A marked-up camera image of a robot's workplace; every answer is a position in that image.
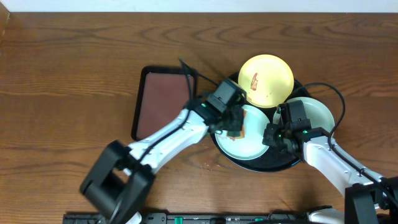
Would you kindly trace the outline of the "light blue plate front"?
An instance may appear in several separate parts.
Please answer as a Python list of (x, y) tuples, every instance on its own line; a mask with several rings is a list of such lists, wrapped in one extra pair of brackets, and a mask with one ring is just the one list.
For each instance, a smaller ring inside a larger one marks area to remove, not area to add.
[(252, 160), (263, 155), (269, 146), (262, 143), (264, 130), (270, 123), (258, 108), (244, 105), (243, 136), (233, 138), (227, 131), (215, 134), (216, 143), (228, 156), (239, 160)]

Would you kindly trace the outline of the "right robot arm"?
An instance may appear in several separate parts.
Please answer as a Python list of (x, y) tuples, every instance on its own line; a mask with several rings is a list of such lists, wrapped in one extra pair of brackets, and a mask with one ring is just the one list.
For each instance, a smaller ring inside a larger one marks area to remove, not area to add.
[(397, 178), (385, 178), (344, 151), (323, 128), (313, 128), (301, 101), (277, 107), (280, 120), (269, 123), (263, 144), (292, 154), (316, 168), (342, 194), (345, 210), (320, 207), (296, 223), (397, 223)]

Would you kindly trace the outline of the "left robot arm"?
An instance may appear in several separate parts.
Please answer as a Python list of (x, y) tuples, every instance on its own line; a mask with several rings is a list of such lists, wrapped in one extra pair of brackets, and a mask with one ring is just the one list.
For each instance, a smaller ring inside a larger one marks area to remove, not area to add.
[(108, 144), (80, 185), (108, 223), (140, 223), (139, 210), (162, 166), (208, 133), (239, 132), (246, 92), (227, 79), (207, 98), (190, 98), (168, 125), (127, 146)]

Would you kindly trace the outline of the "light blue plate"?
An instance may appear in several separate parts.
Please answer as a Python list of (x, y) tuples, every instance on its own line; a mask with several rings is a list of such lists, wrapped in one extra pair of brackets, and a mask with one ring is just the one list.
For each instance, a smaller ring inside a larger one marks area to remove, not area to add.
[(305, 114), (310, 120), (311, 127), (307, 128), (306, 131), (314, 128), (323, 128), (325, 131), (330, 132), (333, 129), (335, 125), (333, 115), (322, 102), (310, 97), (295, 97), (287, 100), (288, 103), (295, 101), (302, 101)]
[(270, 123), (258, 108), (244, 105), (243, 136), (233, 138), (227, 131), (215, 134), (216, 143), (228, 156), (239, 160), (252, 160), (263, 155), (269, 146), (262, 143), (264, 130)]

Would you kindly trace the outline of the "green yellow sponge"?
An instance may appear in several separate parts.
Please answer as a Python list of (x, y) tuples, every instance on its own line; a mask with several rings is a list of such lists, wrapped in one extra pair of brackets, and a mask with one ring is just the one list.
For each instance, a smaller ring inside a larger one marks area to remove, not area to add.
[(229, 138), (243, 138), (244, 137), (244, 117), (246, 115), (245, 110), (234, 112), (229, 126), (226, 128), (227, 137)]

